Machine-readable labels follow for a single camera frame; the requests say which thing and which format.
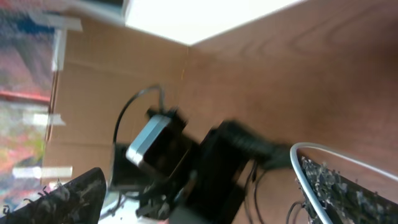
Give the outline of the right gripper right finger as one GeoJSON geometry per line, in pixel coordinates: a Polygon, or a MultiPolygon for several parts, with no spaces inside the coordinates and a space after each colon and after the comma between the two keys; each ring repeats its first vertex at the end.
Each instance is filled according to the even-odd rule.
{"type": "Polygon", "coordinates": [[[333,223],[397,224],[397,204],[307,157],[300,161],[304,177],[333,223]]]}

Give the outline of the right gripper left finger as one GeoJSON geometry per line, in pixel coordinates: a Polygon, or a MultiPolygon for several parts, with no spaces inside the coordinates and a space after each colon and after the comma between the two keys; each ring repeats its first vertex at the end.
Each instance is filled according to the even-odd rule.
{"type": "Polygon", "coordinates": [[[37,200],[12,211],[3,206],[1,224],[97,224],[107,191],[103,171],[92,168],[55,190],[43,190],[37,200]]]}

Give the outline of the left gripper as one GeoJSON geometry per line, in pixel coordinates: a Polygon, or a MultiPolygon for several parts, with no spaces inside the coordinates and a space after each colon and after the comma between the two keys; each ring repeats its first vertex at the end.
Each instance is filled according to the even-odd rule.
{"type": "Polygon", "coordinates": [[[173,209],[170,224],[232,223],[246,196],[238,184],[249,161],[256,168],[290,167],[290,145],[266,139],[237,120],[211,129],[190,164],[196,172],[189,195],[173,209]]]}

